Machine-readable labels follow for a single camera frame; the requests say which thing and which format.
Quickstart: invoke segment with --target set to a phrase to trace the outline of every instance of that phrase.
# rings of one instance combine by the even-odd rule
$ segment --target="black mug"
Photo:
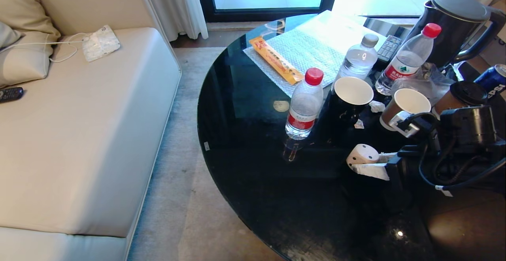
[[[329,124],[339,126],[356,124],[358,116],[373,97],[371,86],[362,79],[356,77],[337,79],[326,102]]]

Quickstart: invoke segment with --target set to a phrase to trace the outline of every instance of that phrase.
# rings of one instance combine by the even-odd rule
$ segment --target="kettle handle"
[[[459,61],[466,61],[477,56],[482,52],[488,44],[499,34],[502,27],[506,23],[506,15],[499,9],[493,7],[486,7],[490,11],[490,21],[492,22],[486,31],[479,37],[479,39],[470,48],[459,52],[457,57],[452,61],[456,63]]]

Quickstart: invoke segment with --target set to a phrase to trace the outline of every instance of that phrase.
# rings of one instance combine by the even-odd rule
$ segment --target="paper cup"
[[[413,89],[399,89],[394,93],[392,100],[381,114],[379,122],[381,126],[390,131],[395,131],[388,125],[390,120],[400,111],[408,113],[430,112],[430,102],[425,95]]]

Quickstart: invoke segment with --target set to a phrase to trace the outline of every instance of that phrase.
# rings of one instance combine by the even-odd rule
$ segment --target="red label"
[[[390,65],[388,66],[388,68],[385,70],[385,75],[392,79],[392,80],[396,80],[396,79],[399,79],[399,78],[403,78],[403,77],[406,77],[406,76],[410,76],[412,74],[402,74],[401,72],[398,72],[397,70],[395,70],[394,66]]]
[[[291,114],[288,115],[288,123],[291,124],[296,129],[310,129],[314,123],[315,119],[309,121],[309,122],[301,122],[294,118]]]

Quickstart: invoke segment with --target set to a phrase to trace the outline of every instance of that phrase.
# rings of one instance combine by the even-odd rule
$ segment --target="electric kettle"
[[[463,51],[466,43],[488,21],[491,24],[486,31]],[[441,34],[434,39],[434,48],[427,62],[442,70],[450,63],[472,59],[482,52],[506,23],[506,15],[476,0],[430,0],[425,3],[425,12],[404,41],[420,34],[428,23],[441,26]]]

